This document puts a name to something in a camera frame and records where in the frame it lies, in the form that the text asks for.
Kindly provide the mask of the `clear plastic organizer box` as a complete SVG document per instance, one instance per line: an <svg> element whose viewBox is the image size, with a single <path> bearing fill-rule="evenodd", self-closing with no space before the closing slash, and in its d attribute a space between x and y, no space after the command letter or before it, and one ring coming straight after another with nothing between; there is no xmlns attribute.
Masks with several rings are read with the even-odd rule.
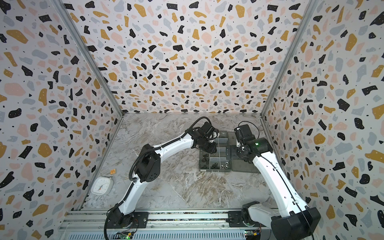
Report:
<svg viewBox="0 0 384 240"><path fill-rule="evenodd" d="M217 152L208 154L200 150L199 169L201 172L238 172L259 174L260 171L253 164L238 158L237 139L234 132L220 131L214 140Z"/></svg>

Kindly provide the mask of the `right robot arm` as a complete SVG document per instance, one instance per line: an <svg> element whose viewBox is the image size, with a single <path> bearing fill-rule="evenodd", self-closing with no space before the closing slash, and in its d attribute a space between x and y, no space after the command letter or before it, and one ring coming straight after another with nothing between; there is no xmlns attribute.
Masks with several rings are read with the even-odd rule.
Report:
<svg viewBox="0 0 384 240"><path fill-rule="evenodd" d="M260 203L247 206L245 212L253 222L271 229L278 240L313 240L321 219L316 208L310 208L292 186L266 138L256 138L248 125L234 129L237 155L252 163L261 173L277 204L271 209Z"/></svg>

